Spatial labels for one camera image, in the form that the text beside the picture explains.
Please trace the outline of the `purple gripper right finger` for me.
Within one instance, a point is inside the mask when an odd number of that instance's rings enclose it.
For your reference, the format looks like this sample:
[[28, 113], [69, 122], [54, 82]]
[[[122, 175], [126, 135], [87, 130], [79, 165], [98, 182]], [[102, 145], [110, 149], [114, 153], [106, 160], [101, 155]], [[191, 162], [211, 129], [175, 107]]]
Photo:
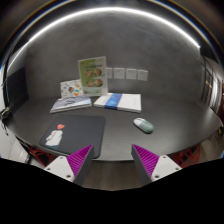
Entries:
[[158, 156], [135, 144], [132, 145], [131, 154], [144, 185], [181, 170], [167, 155]]

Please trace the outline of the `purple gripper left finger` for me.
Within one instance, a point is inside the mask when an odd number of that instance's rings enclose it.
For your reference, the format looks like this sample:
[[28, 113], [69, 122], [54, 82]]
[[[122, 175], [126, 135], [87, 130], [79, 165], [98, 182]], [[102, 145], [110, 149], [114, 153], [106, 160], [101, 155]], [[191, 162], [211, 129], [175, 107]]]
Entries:
[[89, 145], [71, 155], [58, 156], [45, 171], [81, 186], [88, 173], [94, 155], [94, 146]]

